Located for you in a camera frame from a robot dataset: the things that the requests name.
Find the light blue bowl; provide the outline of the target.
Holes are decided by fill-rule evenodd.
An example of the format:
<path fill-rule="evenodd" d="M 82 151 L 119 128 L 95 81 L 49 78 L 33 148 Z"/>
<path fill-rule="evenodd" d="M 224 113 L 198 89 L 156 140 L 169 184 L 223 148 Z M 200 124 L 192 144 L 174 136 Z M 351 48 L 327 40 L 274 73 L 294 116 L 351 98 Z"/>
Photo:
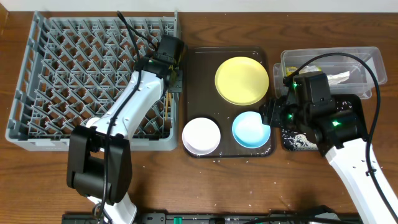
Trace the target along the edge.
<path fill-rule="evenodd" d="M 259 148 L 270 139 L 271 127 L 262 123 L 261 115 L 255 111 L 239 114 L 232 124 L 232 135 L 241 146 Z"/>

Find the yellow round plate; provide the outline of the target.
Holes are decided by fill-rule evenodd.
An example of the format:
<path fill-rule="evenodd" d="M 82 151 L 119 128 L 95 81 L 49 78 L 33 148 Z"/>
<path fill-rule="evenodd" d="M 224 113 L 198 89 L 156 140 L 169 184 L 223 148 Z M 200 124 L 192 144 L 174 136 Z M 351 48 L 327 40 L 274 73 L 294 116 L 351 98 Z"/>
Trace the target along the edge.
<path fill-rule="evenodd" d="M 260 62 L 249 57 L 224 61 L 215 73 L 215 87 L 229 103 L 248 106 L 260 101 L 269 89 L 269 76 Z"/>

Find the white small bowl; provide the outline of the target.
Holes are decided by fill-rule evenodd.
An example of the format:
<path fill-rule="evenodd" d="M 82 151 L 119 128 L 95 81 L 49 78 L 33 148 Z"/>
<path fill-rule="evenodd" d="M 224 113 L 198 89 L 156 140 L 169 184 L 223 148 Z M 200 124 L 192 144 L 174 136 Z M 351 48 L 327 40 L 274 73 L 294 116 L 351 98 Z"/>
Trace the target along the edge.
<path fill-rule="evenodd" d="M 218 125 L 208 118 L 189 121 L 182 131 L 182 142 L 188 152 L 198 156 L 212 153 L 221 141 Z"/>

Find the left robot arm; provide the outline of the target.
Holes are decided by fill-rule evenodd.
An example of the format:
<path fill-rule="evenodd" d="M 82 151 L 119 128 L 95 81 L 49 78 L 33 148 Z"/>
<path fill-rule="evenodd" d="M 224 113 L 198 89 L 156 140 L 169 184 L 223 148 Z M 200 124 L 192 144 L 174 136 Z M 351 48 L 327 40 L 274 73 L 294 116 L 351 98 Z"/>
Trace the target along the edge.
<path fill-rule="evenodd" d="M 144 116 L 178 76 L 185 44 L 163 35 L 158 49 L 140 58 L 128 86 L 100 118 L 70 135 L 67 185 L 94 203 L 98 223 L 132 223 L 136 206 L 128 196 L 132 179 L 131 140 Z"/>

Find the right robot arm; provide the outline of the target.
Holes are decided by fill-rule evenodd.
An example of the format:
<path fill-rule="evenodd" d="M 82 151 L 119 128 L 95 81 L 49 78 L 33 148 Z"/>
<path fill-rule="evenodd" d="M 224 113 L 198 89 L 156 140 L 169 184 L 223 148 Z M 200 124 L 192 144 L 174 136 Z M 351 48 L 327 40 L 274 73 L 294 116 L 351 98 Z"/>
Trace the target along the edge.
<path fill-rule="evenodd" d="M 344 183 L 364 223 L 395 223 L 397 196 L 376 160 L 361 106 L 353 94 L 333 95 L 323 72 L 286 78 L 286 96 L 259 108 L 263 124 L 305 135 Z"/>

